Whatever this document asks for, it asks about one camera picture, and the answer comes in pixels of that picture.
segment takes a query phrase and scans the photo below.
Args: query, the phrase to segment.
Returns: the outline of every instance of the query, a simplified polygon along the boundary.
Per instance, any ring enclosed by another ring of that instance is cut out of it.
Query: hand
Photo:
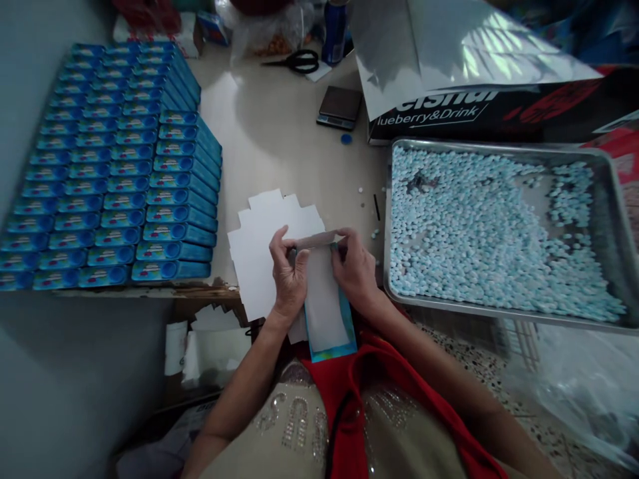
[[[273,257],[273,279],[277,297],[272,316],[278,325],[290,329],[295,321],[304,300],[306,299],[306,264],[310,252],[303,249],[295,258],[295,266],[288,262],[288,255],[295,247],[294,240],[282,239],[288,231],[288,225],[278,229],[271,239],[268,249]]]
[[[333,250],[333,276],[348,301],[364,317],[371,319],[380,297],[384,296],[375,281],[375,258],[364,248],[359,234],[351,228],[337,231],[345,236]],[[342,262],[340,250],[347,249]]]

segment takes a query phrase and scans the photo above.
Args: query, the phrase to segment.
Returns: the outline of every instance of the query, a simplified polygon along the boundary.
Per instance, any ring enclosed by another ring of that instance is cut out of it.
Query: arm
[[[224,388],[193,443],[182,479],[197,479],[206,467],[248,426],[264,404],[286,334],[306,298],[308,251],[299,252],[295,266],[286,259],[294,247],[278,230],[270,244],[277,299],[266,322]]]
[[[398,312],[375,284],[375,260],[347,228],[333,253],[335,279],[349,301],[459,414],[471,434],[495,458],[529,478],[560,477],[526,431],[472,374]]]

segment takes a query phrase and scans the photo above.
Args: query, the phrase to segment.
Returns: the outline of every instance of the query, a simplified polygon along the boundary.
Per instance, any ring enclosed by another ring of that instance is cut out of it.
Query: digital scale
[[[361,92],[329,86],[319,108],[317,124],[351,131],[355,128]]]

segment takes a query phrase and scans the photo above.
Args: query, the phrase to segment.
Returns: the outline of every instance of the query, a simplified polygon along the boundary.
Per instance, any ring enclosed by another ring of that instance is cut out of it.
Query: gray wall
[[[72,43],[106,43],[108,0],[0,2],[0,222]],[[158,404],[170,301],[0,294],[0,477],[95,478]]]

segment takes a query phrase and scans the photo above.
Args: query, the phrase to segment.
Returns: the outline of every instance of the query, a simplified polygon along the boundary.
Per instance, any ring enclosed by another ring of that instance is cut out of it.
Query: person
[[[183,479],[560,477],[488,389],[377,288],[375,260],[350,228],[338,230],[332,260],[366,323],[358,352],[313,364],[299,348],[276,375],[306,298],[310,254],[290,265],[286,231],[270,244],[275,305],[194,441]]]

